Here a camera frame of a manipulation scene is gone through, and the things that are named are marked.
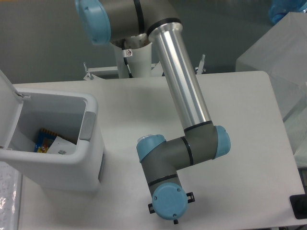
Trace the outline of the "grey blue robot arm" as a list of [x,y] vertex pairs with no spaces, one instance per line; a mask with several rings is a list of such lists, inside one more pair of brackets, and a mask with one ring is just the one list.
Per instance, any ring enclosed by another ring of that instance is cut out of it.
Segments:
[[146,34],[156,45],[184,136],[139,139],[136,149],[148,184],[151,213],[178,223],[194,202],[181,186],[178,170],[226,155],[230,137],[213,124],[182,39],[182,22],[167,0],[77,0],[76,11],[94,45]]

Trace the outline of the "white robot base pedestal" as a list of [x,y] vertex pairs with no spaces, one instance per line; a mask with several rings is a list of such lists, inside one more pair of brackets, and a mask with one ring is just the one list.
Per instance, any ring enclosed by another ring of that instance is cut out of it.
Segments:
[[111,44],[113,47],[116,65],[111,67],[88,68],[84,63],[84,80],[102,79],[127,79],[127,78],[148,78],[164,76],[160,62],[152,62],[152,44],[142,48],[122,50],[120,47]]

